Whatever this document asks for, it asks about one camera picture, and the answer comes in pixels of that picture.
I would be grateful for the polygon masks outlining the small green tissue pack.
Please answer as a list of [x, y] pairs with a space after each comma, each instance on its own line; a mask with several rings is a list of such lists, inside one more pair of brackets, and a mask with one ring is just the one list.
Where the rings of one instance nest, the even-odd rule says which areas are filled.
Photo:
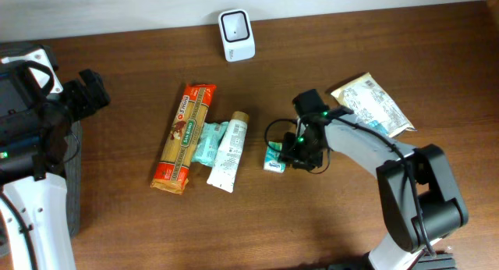
[[280, 162], [279, 156], [282, 149], [282, 143], [270, 141], [267, 146], [264, 158], [264, 170], [268, 172], [283, 173], [285, 171], [285, 163]]

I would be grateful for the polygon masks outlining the yellow snack bag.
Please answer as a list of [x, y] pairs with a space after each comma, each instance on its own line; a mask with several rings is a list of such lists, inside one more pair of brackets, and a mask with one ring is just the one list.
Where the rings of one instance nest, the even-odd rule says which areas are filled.
[[414, 125], [370, 73], [340, 86], [331, 96], [340, 105], [353, 110], [365, 124], [391, 138], [406, 131], [416, 132]]

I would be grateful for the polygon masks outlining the white tube gold cap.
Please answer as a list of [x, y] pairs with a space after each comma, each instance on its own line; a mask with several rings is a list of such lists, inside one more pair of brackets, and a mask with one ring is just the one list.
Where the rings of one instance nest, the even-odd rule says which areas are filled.
[[242, 157], [249, 116], [245, 112], [234, 112], [221, 139], [214, 166], [207, 184], [232, 193], [235, 177]]

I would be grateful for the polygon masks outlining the teal wipes packet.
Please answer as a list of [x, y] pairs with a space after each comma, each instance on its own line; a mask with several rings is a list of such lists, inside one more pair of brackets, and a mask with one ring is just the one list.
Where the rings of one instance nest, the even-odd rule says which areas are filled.
[[228, 128], [228, 122], [204, 123], [202, 133], [194, 151], [192, 162], [212, 167], [218, 148]]

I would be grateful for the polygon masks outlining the red spaghetti packet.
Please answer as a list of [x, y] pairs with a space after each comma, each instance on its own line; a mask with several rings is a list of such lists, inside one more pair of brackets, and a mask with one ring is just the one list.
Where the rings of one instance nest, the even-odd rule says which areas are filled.
[[151, 181], [152, 188], [183, 193], [216, 89], [213, 84], [186, 86]]

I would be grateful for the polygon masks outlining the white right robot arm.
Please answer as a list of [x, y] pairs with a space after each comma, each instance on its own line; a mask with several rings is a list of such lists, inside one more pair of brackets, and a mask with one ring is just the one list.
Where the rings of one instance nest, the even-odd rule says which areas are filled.
[[455, 269], [434, 244], [462, 228], [469, 212], [448, 159], [434, 144], [401, 143], [363, 123], [353, 110], [330, 108], [314, 89], [292, 101], [296, 131], [286, 133], [279, 159], [316, 172], [331, 152], [351, 158], [377, 180], [384, 224], [380, 244], [332, 269]]

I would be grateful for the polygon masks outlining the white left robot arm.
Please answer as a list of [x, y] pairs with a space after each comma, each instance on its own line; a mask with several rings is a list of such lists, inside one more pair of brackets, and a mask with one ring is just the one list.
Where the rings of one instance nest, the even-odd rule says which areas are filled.
[[109, 105], [91, 69], [61, 83], [50, 47], [1, 46], [1, 255], [16, 269], [74, 269], [80, 122]]

